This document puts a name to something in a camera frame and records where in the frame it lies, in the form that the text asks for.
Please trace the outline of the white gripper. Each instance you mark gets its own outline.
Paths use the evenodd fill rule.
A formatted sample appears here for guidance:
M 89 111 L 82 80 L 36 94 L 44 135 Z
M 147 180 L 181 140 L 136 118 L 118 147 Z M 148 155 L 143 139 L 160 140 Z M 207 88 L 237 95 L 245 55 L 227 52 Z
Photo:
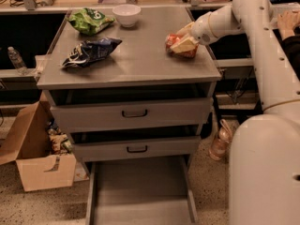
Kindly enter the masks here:
M 216 36 L 213 34 L 210 27 L 211 12 L 207 12 L 199 17 L 195 22 L 190 22 L 176 32 L 178 37 L 174 44 L 170 47 L 174 53 L 184 53 L 192 51 L 198 45 L 209 45 L 216 41 Z

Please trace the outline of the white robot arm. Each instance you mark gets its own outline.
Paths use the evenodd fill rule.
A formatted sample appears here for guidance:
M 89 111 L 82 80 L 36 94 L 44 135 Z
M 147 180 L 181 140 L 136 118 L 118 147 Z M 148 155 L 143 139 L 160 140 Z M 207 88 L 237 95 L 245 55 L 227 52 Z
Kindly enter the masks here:
M 235 131 L 229 154 L 230 225 L 300 225 L 300 81 L 272 27 L 269 0 L 232 0 L 179 30 L 188 44 L 208 45 L 244 33 L 262 114 Z

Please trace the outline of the person's hand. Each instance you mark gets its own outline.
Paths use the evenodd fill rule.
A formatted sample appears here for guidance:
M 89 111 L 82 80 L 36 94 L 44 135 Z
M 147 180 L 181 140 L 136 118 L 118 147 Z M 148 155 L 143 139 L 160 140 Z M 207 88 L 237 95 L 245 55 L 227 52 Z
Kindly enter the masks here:
M 300 11 L 286 10 L 277 16 L 277 28 L 282 39 L 295 36 L 294 30 L 300 25 Z

